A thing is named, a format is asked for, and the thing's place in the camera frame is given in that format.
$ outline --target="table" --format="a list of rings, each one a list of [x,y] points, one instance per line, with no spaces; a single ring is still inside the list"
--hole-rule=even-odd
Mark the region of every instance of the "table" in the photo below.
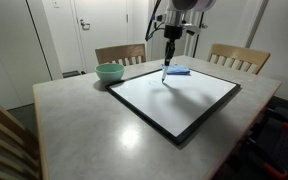
[[[123,79],[163,60],[125,67]],[[44,179],[209,179],[281,82],[187,56],[172,63],[241,85],[181,146],[109,94],[95,73],[34,85]]]

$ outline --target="black frame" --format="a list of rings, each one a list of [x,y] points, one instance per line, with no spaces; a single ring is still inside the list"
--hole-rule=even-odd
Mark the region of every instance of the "black frame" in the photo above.
[[[123,103],[127,108],[129,108],[131,111],[133,111],[135,114],[137,114],[141,119],[143,119],[145,122],[147,122],[150,126],[152,126],[153,128],[155,128],[156,130],[158,130],[159,132],[161,132],[164,136],[166,136],[168,139],[170,139],[172,142],[174,142],[176,145],[180,145],[181,143],[183,143],[201,124],[203,124],[203,122],[210,117],[213,112],[215,112],[222,104],[224,104],[228,99],[230,99],[231,96],[233,96],[237,91],[240,90],[241,85],[231,82],[231,81],[227,81],[225,79],[221,79],[212,75],[208,75],[199,71],[195,71],[216,79],[220,79],[223,81],[227,81],[230,82],[232,84],[235,84],[235,87],[232,88],[228,93],[226,93],[221,99],[219,99],[215,104],[213,104],[208,110],[206,110],[201,116],[199,116],[191,125],[189,125],[181,134],[179,134],[178,136],[174,136],[173,134],[171,134],[170,132],[168,132],[166,129],[164,129],[161,125],[159,125],[158,123],[156,123],[153,119],[151,119],[149,116],[147,116],[145,113],[143,113],[141,110],[137,109],[133,104],[131,104],[130,102],[128,102],[126,99],[124,99],[122,96],[120,96],[118,93],[116,93],[114,90],[111,89],[111,86],[116,85],[116,84],[121,84],[124,83],[126,81],[130,81],[142,76],[146,76],[148,74],[152,74],[155,72],[161,71],[159,70],[155,70],[155,71],[151,71],[148,73],[144,73],[138,76],[134,76],[132,78],[128,78],[125,80],[121,80],[118,82],[114,82],[111,84],[108,84],[105,86],[105,88],[108,90],[108,92],[110,94],[112,94],[116,99],[118,99],[121,103]]]

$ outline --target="wooden chair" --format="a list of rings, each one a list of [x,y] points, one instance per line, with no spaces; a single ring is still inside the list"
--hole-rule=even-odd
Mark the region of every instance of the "wooden chair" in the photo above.
[[[253,74],[258,74],[267,59],[270,57],[270,53],[268,52],[225,44],[212,45],[207,59],[208,62],[212,61],[213,55],[215,55],[215,60],[213,61],[214,64],[221,64],[222,66],[230,68],[234,67],[233,64],[235,64],[237,70],[248,72],[250,67],[253,65],[255,66],[252,72]]]
[[[146,62],[145,45],[130,44],[123,46],[113,46],[101,49],[95,49],[99,64],[119,63],[122,61],[124,66]]]
[[[37,137],[0,106],[0,179],[42,179]]]

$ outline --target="wall outlet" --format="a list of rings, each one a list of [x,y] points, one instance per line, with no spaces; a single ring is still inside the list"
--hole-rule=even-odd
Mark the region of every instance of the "wall outlet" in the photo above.
[[[60,5],[59,5],[59,3],[58,3],[58,0],[52,0],[52,2],[53,2],[53,7],[54,7],[54,8],[60,8]]]

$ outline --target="bowl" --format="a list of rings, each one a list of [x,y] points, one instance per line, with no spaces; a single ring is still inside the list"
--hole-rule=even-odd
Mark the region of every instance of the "bowl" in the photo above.
[[[97,76],[104,83],[118,81],[124,74],[124,66],[120,64],[101,64],[95,68]]]

